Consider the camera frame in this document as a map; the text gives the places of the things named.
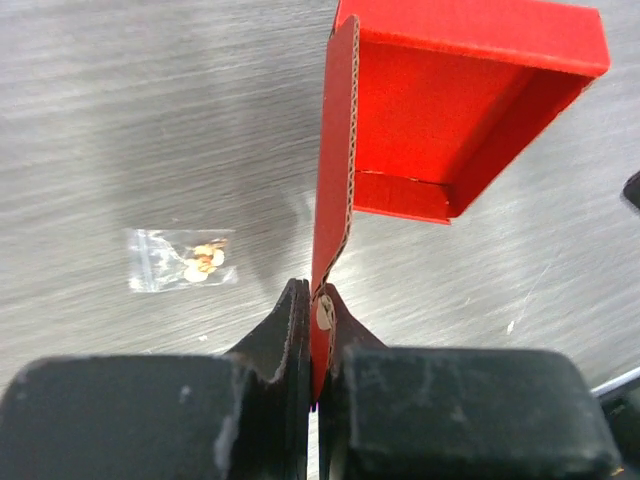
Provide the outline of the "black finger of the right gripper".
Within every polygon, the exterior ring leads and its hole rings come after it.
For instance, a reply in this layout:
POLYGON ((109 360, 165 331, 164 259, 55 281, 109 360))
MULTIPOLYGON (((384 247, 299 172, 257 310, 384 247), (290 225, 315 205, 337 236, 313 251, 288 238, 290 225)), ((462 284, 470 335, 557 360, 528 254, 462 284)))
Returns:
POLYGON ((631 175, 625 182, 621 197, 636 214, 640 213, 640 172, 631 175))

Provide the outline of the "red paper box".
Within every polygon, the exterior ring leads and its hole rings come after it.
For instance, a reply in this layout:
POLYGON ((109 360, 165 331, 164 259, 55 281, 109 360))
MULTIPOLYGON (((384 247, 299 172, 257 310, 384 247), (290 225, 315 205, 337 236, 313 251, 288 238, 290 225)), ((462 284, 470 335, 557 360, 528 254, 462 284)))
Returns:
POLYGON ((341 1, 326 48, 311 278, 312 392, 326 286, 355 211, 447 224, 611 64, 598 10, 550 1, 341 1))

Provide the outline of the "small clear plastic bag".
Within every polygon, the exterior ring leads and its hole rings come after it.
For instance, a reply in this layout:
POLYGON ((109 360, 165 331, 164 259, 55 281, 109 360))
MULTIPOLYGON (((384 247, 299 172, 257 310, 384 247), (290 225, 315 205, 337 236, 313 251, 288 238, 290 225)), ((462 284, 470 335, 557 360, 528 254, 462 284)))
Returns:
POLYGON ((128 229, 129 288, 159 293, 237 282, 231 229, 128 229))

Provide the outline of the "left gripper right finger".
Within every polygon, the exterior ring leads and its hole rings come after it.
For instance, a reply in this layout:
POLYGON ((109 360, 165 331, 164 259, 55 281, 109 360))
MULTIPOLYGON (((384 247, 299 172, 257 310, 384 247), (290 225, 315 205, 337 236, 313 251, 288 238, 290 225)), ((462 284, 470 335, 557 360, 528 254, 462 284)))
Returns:
POLYGON ((346 479, 350 411, 342 368, 345 350, 353 346, 372 349, 386 345, 349 312, 333 284, 327 284, 324 293, 332 301, 333 328, 328 371, 319 397, 319 478, 346 479))

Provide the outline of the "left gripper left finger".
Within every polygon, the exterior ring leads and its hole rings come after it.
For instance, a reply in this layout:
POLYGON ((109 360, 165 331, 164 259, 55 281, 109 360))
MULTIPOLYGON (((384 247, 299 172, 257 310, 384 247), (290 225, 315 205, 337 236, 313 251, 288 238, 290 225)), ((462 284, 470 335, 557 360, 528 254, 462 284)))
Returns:
POLYGON ((229 479, 305 479, 311 404, 310 289, 289 280, 227 354, 248 368, 229 479))

